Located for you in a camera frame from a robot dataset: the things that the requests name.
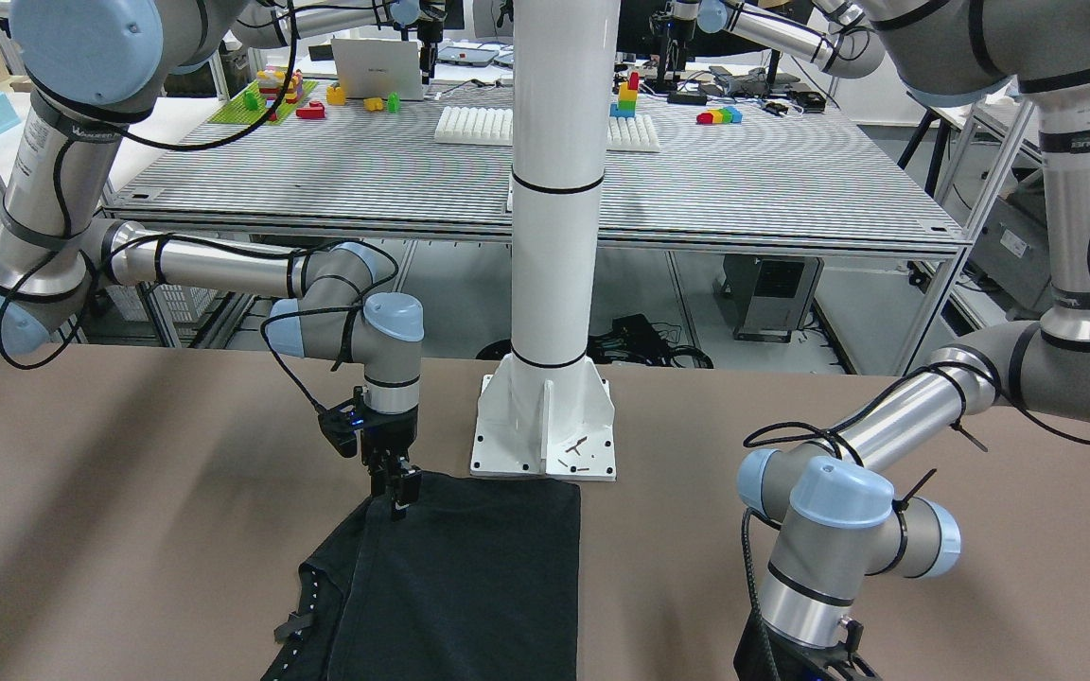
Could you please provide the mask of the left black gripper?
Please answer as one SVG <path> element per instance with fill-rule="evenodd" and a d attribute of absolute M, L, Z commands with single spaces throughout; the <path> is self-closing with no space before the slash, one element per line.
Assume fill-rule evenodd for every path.
<path fill-rule="evenodd" d="M 829 648 L 810 648 L 771 630 L 760 616 L 744 625 L 732 668 L 740 680 L 875 680 L 859 654 L 864 625 L 845 620 L 845 639 Z"/>

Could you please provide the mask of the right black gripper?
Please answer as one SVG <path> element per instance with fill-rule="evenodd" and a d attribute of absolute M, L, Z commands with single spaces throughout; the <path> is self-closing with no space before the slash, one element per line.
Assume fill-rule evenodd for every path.
<path fill-rule="evenodd" d="M 376 499 L 389 492 L 393 474 L 393 521 L 402 520 L 421 492 L 421 469 L 410 463 L 417 409 L 400 413 L 362 409 L 360 419 L 360 461 L 367 466 L 370 496 Z"/>

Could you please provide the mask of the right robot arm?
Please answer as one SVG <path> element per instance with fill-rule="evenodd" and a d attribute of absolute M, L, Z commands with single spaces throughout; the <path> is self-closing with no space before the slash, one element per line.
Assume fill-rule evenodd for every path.
<path fill-rule="evenodd" d="M 307 36 L 341 9 L 290 1 L 13 1 L 11 35 L 35 89 L 0 212 L 0 357 L 22 367 L 105 285 L 191 285 L 277 299 L 261 337 L 272 357 L 359 363 L 363 382 L 330 408 L 325 438 L 360 457 L 371 492 L 405 515 L 421 488 L 416 436 L 423 307 L 385 289 L 384 252 L 351 238 L 312 250 L 182 236 L 98 215 L 129 129 L 169 74 L 240 42 Z"/>

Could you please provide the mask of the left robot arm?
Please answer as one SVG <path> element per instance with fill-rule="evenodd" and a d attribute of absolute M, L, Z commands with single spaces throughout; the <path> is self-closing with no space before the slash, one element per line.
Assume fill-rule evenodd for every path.
<path fill-rule="evenodd" d="M 1016 80 L 1039 113 L 1052 297 L 1037 323 L 960 337 L 853 415 L 744 457 L 744 519 L 779 534 L 734 657 L 741 680 L 873 676 L 853 600 L 869 574 L 934 577 L 960 556 L 941 504 L 897 498 L 883 470 L 966 415 L 1008 404 L 1090 422 L 1090 1 L 864 1 L 872 39 L 927 104 Z"/>

